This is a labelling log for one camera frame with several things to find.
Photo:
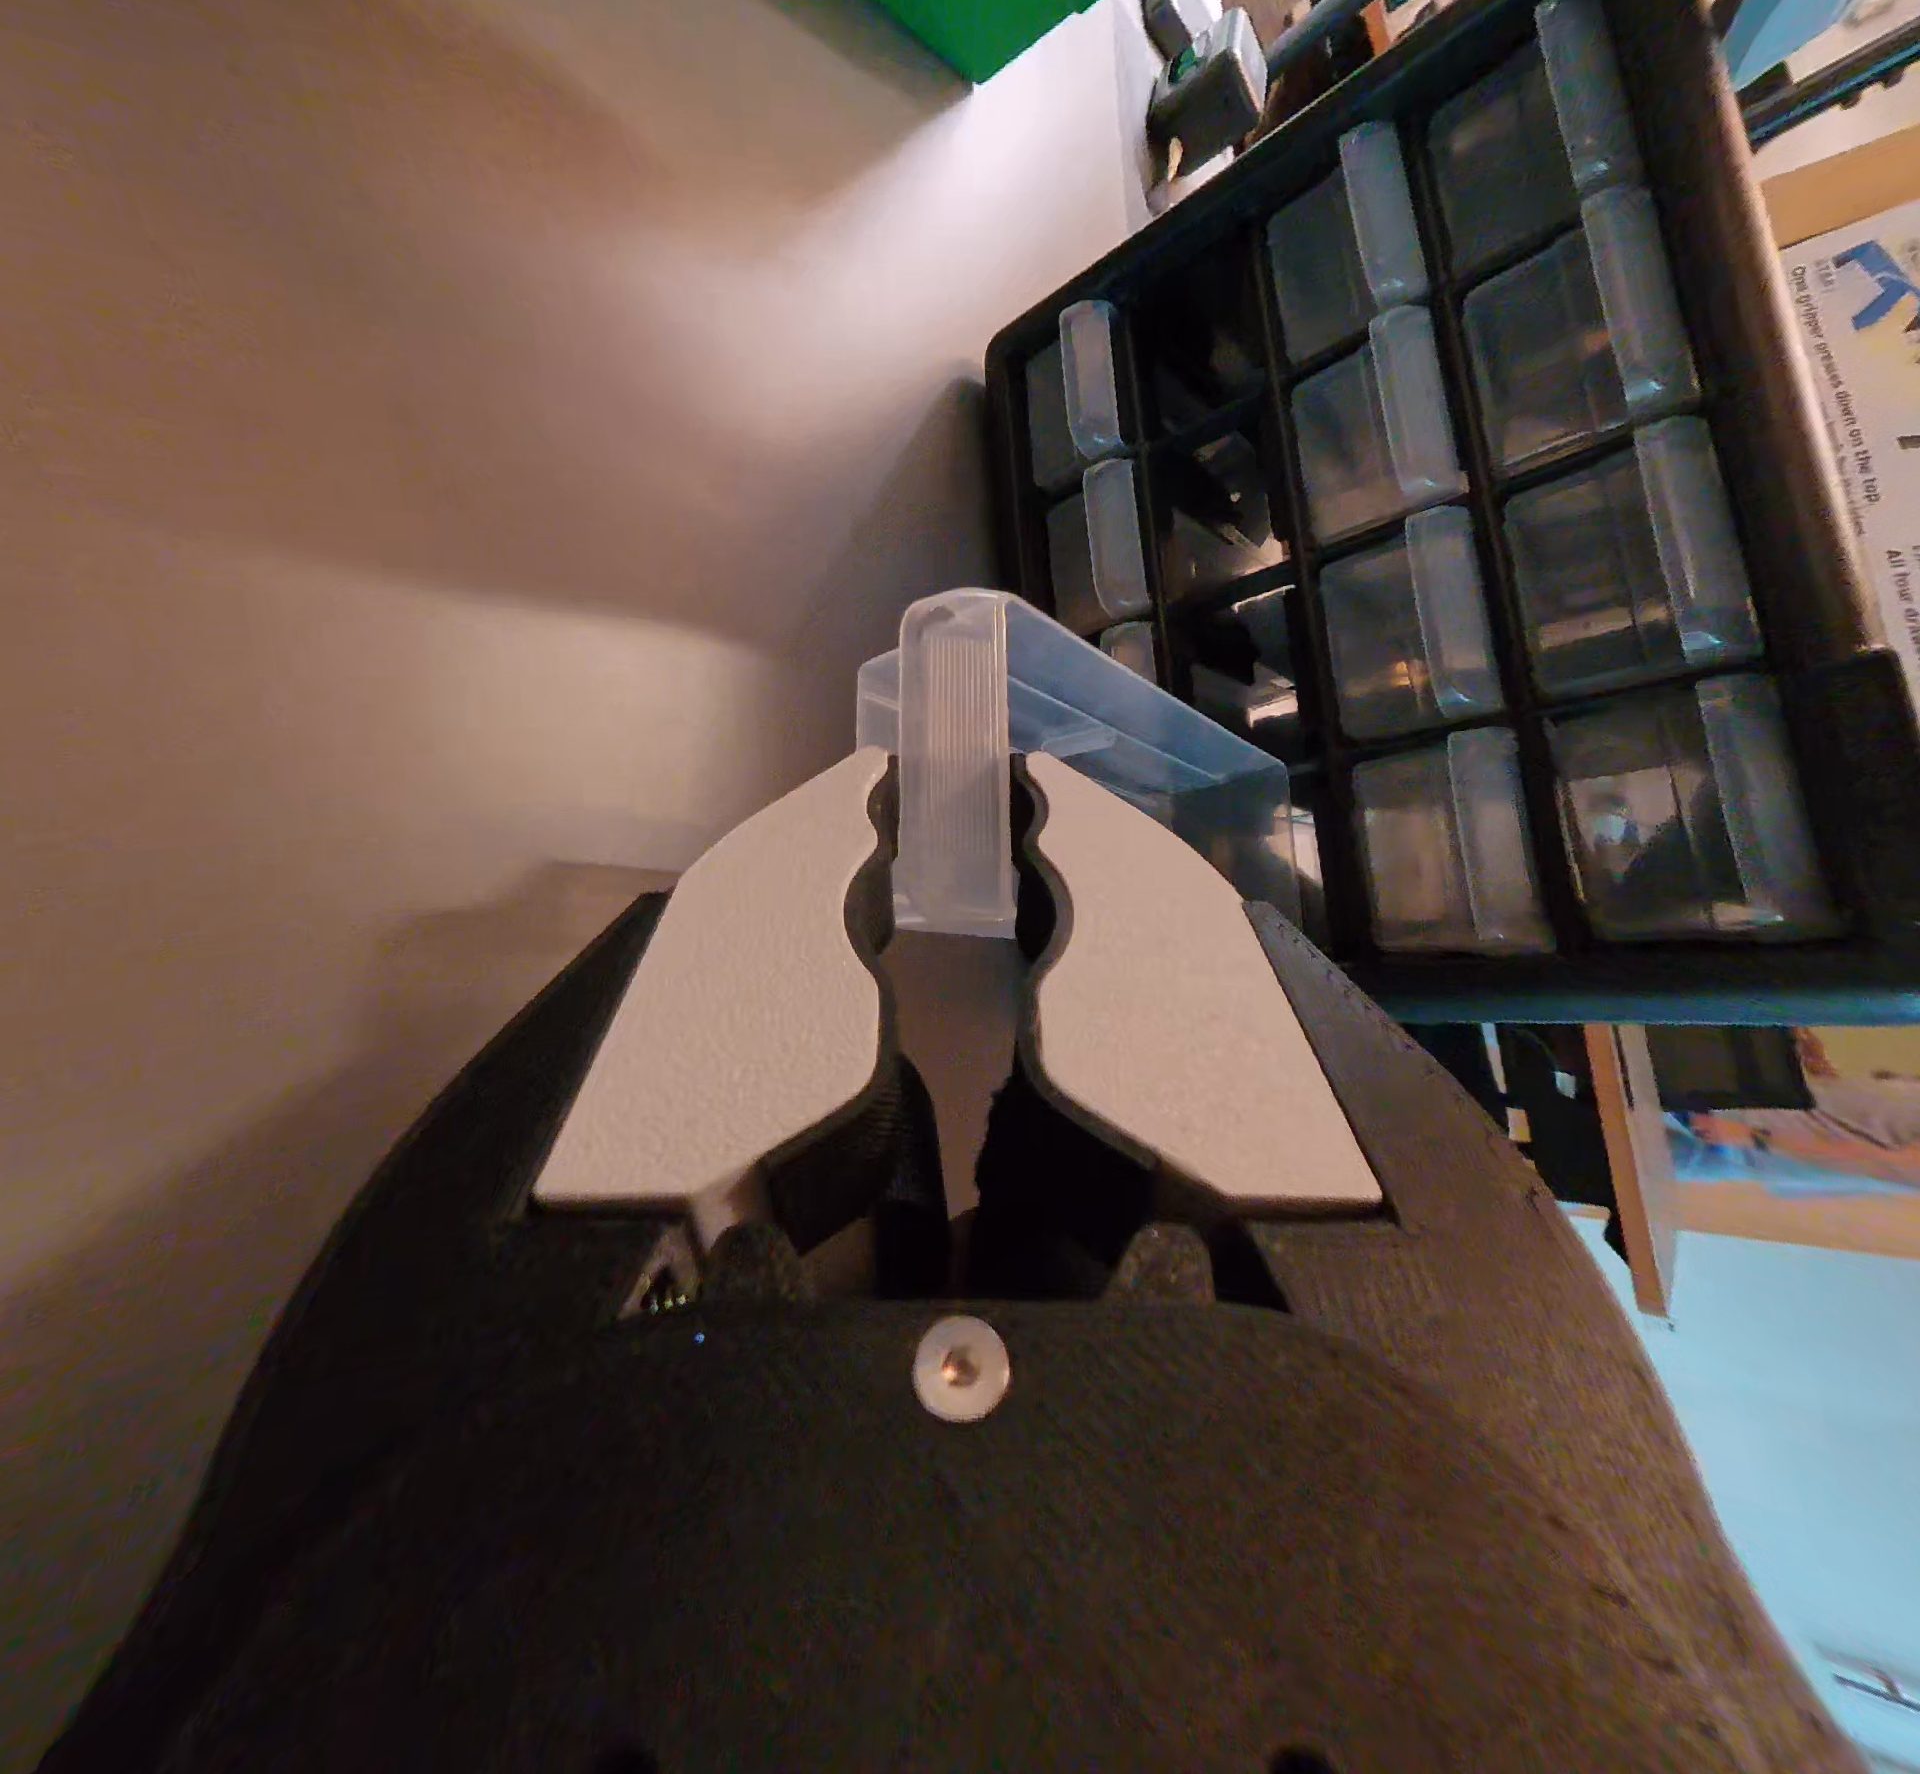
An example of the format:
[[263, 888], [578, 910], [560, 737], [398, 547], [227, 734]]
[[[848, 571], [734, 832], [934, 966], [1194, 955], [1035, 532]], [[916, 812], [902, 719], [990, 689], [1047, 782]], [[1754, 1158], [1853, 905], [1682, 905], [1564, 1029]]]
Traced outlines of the grey device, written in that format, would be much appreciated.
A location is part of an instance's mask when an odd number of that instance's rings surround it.
[[1140, 0], [1160, 71], [1142, 116], [1152, 187], [1191, 179], [1234, 151], [1262, 121], [1268, 63], [1252, 15], [1205, 0]]

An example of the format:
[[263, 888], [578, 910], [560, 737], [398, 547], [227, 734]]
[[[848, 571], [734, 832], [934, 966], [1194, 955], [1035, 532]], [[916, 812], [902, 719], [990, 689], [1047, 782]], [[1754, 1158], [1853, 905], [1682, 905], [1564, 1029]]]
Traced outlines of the clear plastic cabinet drawer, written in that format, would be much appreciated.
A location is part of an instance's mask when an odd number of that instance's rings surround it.
[[1157, 686], [1146, 623], [1085, 641], [1021, 598], [958, 587], [912, 604], [857, 676], [859, 749], [897, 763], [895, 921], [1017, 931], [1017, 759], [1050, 757], [1203, 854], [1239, 897], [1303, 922], [1288, 771]]

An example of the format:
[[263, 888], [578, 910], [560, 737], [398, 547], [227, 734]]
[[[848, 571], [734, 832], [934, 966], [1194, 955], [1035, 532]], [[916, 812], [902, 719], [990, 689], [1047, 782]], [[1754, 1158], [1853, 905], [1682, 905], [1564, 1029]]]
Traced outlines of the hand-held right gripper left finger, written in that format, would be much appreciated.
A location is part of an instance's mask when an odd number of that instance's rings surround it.
[[676, 884], [536, 1177], [546, 1209], [726, 1209], [882, 1062], [847, 904], [882, 858], [865, 746], [746, 817]]

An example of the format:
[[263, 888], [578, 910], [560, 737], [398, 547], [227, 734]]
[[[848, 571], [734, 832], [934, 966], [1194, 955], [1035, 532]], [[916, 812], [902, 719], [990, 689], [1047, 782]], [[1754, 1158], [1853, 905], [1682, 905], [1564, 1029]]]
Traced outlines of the group of clear drawers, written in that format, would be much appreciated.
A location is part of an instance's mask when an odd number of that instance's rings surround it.
[[1021, 578], [1298, 779], [1349, 964], [1838, 941], [1795, 422], [1624, 0], [1508, 0], [1343, 99], [1000, 370]]

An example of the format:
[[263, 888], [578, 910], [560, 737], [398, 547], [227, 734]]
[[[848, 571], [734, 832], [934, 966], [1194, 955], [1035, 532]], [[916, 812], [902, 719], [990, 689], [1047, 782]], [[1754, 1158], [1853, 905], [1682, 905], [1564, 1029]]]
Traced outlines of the printed paper sheet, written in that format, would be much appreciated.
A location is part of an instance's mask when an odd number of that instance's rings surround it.
[[1917, 203], [1783, 252], [1783, 277], [1887, 645], [1917, 686]]

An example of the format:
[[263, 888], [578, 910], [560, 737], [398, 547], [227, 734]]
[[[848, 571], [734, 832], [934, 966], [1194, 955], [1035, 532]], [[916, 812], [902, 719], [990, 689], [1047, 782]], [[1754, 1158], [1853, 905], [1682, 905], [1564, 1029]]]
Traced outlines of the black drawer cabinet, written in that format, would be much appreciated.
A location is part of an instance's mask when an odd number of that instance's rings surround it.
[[[1462, 0], [1422, 34], [1392, 48], [1346, 83], [1288, 120], [1282, 130], [1212, 184], [1194, 203], [1176, 204], [1160, 224], [1105, 255], [1090, 272], [1026, 310], [995, 333], [988, 351], [988, 409], [995, 477], [1004, 583], [1060, 619], [1021, 578], [1021, 440], [1024, 425], [1000, 370], [1007, 347], [1022, 347], [1035, 321], [1091, 288], [1111, 269], [1180, 241], [1184, 230], [1207, 228], [1207, 204], [1230, 204], [1234, 187], [1259, 168], [1275, 168], [1306, 141], [1316, 121], [1331, 121], [1343, 99], [1360, 99], [1395, 71], [1410, 67], [1421, 46], [1443, 44], [1477, 17], [1492, 17], [1508, 0]], [[1883, 1024], [1916, 1018], [1916, 706], [1902, 660], [1875, 619], [1871, 589], [1849, 541], [1849, 523], [1832, 449], [1817, 417], [1812, 374], [1794, 328], [1787, 283], [1765, 225], [1751, 158], [1732, 91], [1718, 62], [1716, 34], [1702, 0], [1624, 0], [1620, 22], [1636, 50], [1628, 83], [1649, 97], [1653, 120], [1702, 124], [1716, 136], [1700, 140], [1700, 158], [1727, 203], [1720, 228], [1759, 272], [1759, 340], [1774, 365], [1772, 391], [1795, 422], [1783, 449], [1798, 452], [1801, 480], [1772, 490], [1770, 519], [1787, 537], [1790, 561], [1805, 572], [1784, 575], [1787, 607], [1817, 634], [1820, 667], [1812, 671], [1812, 725], [1799, 737], [1812, 810], [1825, 821], [1825, 860], [1847, 911], [1838, 941], [1803, 943], [1766, 952], [1732, 948], [1682, 957], [1649, 951], [1620, 961], [1552, 964], [1546, 958], [1395, 964], [1343, 961], [1306, 925], [1343, 974], [1390, 1014], [1406, 1023], [1729, 1023], [1729, 1024]]]

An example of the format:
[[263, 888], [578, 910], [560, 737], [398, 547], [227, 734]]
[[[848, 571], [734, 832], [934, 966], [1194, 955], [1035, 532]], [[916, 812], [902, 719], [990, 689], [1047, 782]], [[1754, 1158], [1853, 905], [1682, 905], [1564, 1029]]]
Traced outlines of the wooden shelf board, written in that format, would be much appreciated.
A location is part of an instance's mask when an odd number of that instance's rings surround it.
[[1644, 1312], [1675, 1312], [1700, 1236], [1916, 1260], [1916, 1027], [1586, 1027], [1580, 1042]]

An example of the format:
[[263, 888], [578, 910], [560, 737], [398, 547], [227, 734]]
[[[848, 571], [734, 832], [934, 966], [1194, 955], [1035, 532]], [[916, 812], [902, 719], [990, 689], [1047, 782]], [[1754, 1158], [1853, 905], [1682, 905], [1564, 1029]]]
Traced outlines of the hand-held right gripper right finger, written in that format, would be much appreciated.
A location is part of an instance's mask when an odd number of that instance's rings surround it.
[[1039, 1090], [1227, 1209], [1380, 1213], [1382, 1185], [1228, 879], [1057, 757], [1026, 757], [1022, 777], [1050, 897], [1021, 1030]]

